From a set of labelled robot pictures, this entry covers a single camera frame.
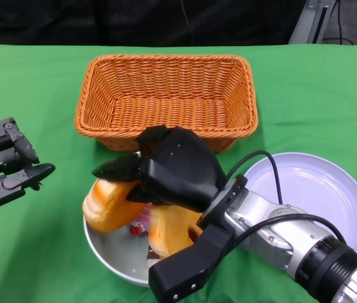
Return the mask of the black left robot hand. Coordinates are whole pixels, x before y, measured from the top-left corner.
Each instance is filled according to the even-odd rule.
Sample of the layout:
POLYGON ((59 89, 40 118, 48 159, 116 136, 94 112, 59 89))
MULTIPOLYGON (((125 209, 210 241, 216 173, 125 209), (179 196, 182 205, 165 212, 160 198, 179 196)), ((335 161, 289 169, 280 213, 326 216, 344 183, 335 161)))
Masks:
POLYGON ((15 118, 0 120, 0 206, 24 196, 26 188, 38 191, 55 169, 51 163, 40 163, 15 118))

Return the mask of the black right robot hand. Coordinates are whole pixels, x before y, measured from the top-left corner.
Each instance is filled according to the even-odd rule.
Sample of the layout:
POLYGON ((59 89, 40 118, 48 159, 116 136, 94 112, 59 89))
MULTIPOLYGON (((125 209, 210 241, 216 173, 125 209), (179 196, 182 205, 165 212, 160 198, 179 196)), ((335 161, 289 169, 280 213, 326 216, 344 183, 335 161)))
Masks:
POLYGON ((193 131, 153 126, 136 141, 139 153, 105 162, 92 172, 108 182, 134 183, 128 201, 203 213, 224 189, 226 175, 217 157, 193 131))

